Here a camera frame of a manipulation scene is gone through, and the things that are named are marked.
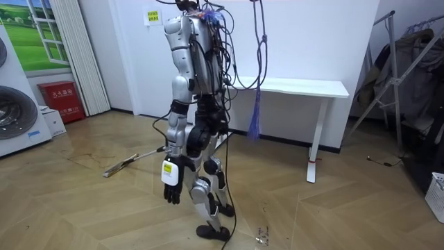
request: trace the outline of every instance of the white box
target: white box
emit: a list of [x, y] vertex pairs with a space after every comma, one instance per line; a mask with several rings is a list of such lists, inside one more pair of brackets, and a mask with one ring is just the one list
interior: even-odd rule
[[57, 110], [52, 110], [44, 106], [40, 106], [40, 110], [53, 137], [67, 132], [65, 125], [62, 122], [62, 118], [60, 117], [60, 113]]
[[432, 183], [425, 196], [425, 201], [440, 223], [444, 223], [444, 174], [432, 173]]

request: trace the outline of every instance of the green grass picture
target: green grass picture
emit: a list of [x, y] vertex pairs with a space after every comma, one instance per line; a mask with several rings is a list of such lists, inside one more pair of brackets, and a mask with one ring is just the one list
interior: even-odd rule
[[[35, 9], [38, 17], [45, 18], [41, 8], [36, 6]], [[14, 46], [15, 53], [17, 54], [20, 64], [25, 72], [69, 67], [67, 65], [49, 62], [39, 33], [30, 20], [28, 6], [0, 3], [0, 18], [3, 21], [6, 32]], [[55, 31], [55, 37], [52, 36], [48, 23], [40, 22], [45, 38], [61, 41], [57, 26], [54, 24], [52, 25], [52, 28]], [[48, 43], [48, 46], [52, 58], [61, 60], [62, 58], [58, 53], [56, 45], [54, 43]], [[63, 47], [62, 54], [66, 58], [66, 53]]]

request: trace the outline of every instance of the wood laminate flooring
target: wood laminate flooring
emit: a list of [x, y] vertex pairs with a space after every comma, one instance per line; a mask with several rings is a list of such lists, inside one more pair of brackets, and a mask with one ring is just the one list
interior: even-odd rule
[[[111, 111], [0, 159], [0, 249], [220, 249], [222, 242], [196, 236], [205, 222], [187, 192], [179, 206], [162, 198], [164, 155], [101, 176], [110, 165], [162, 145], [152, 121]], [[226, 249], [443, 248], [444, 225], [402, 163], [366, 160], [398, 161], [394, 140], [381, 128], [363, 124], [341, 154], [321, 151], [315, 184], [305, 181], [307, 154], [302, 147], [230, 138], [228, 176], [238, 223]], [[225, 163], [225, 146], [217, 156]], [[220, 218], [231, 230], [234, 219]]]

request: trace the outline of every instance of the blue sky picture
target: blue sky picture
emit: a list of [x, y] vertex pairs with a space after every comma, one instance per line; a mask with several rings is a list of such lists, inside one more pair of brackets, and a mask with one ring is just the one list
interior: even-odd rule
[[[40, 0], [31, 0], [33, 2], [34, 7], [42, 7]], [[46, 6], [49, 8], [49, 0], [44, 0]], [[12, 4], [17, 6], [28, 6], [26, 0], [0, 0], [0, 3], [3, 4]]]

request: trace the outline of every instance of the white table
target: white table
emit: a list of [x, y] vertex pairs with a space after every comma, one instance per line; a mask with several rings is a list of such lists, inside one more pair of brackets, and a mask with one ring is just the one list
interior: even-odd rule
[[[240, 79], [244, 84], [252, 83], [255, 80], [253, 77], [240, 77]], [[234, 86], [239, 89], [242, 88], [239, 82], [235, 83]], [[321, 108], [319, 109], [318, 121], [314, 129], [313, 145], [309, 150], [307, 181], [314, 183], [316, 179], [316, 155], [318, 153], [328, 102], [331, 98], [347, 98], [349, 96], [347, 90], [340, 81], [266, 78], [264, 84], [261, 86], [261, 91], [324, 97], [321, 102]]]

